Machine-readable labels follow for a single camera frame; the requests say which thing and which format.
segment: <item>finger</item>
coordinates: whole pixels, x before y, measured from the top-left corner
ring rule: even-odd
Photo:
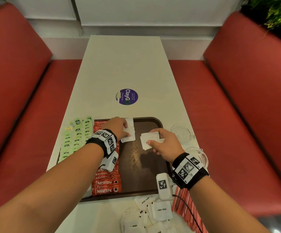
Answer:
[[[121,118],[122,119],[122,122],[123,122],[123,126],[125,128],[127,128],[127,120],[125,118]]]
[[[150,145],[152,148],[156,149],[156,150],[160,150],[162,143],[153,141],[153,140],[148,140],[147,144]]]
[[[156,129],[152,129],[150,132],[159,132],[160,134],[160,138],[165,138],[165,133],[167,132],[167,130],[163,129],[163,128],[156,128]]]
[[[131,135],[128,132],[123,132],[123,137],[130,137]]]

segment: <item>purple round sticker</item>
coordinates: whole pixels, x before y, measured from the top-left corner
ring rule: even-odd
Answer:
[[[132,89],[122,89],[116,94],[116,100],[122,105],[131,105],[138,100],[138,94]]]

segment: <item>white table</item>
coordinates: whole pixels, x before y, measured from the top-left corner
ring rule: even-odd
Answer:
[[[116,94],[122,89],[138,93],[138,101],[121,105]],[[57,161],[61,134],[69,121],[92,115],[95,119],[156,117],[165,129],[175,123],[191,127],[173,73],[159,37],[91,36],[65,112],[48,170]],[[185,144],[198,147],[196,139]],[[119,220],[133,198],[80,203],[57,232],[120,232]],[[172,224],[188,231],[179,216]]]

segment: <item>tray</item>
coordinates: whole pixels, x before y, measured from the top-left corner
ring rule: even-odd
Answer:
[[[129,196],[158,194],[156,175],[171,172],[169,162],[152,149],[143,150],[140,135],[155,128],[162,128],[162,123],[154,117],[134,118],[135,141],[121,143],[119,150],[119,174],[122,191],[116,194],[90,196],[80,202],[109,200]]]

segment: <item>white wall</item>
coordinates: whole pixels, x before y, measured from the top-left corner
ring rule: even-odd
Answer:
[[[70,0],[11,0],[28,19],[75,20]]]
[[[75,0],[84,26],[221,26],[240,0]]]

